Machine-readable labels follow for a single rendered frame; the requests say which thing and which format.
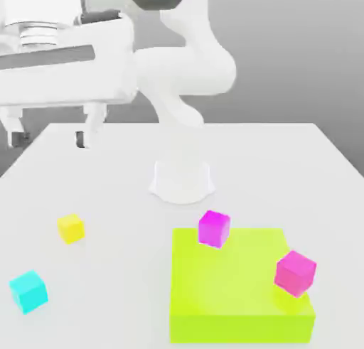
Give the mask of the small magenta cube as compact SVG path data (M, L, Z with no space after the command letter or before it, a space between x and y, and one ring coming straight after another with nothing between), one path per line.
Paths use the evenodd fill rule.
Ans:
M198 242L221 249L230 235L229 215L207 210L198 223Z

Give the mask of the small cyan cube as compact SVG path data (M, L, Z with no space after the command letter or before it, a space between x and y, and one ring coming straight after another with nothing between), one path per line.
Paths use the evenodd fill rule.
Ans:
M12 279L9 288L22 314L30 313L48 302L46 285L34 270Z

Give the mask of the small yellow cube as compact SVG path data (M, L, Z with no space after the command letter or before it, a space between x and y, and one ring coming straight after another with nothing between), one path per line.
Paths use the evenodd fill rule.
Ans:
M84 222L76 214L58 218L58 232L66 244L71 244L85 237Z

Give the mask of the small pink cube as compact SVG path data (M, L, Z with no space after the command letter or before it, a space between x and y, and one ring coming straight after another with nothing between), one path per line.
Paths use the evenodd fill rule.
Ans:
M292 250L277 262L274 283L299 298L313 284L316 267L315 261Z

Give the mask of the large lime green box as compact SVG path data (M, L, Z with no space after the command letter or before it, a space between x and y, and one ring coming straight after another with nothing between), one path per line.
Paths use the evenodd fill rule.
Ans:
M192 228L172 233L171 343L308 343L316 314L308 294L274 284L289 251L279 228L233 228L221 249Z

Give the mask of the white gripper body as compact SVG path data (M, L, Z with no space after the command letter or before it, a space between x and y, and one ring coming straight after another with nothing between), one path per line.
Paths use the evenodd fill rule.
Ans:
M0 54L0 106L129 103L137 93L133 43L123 16L66 28L56 48Z

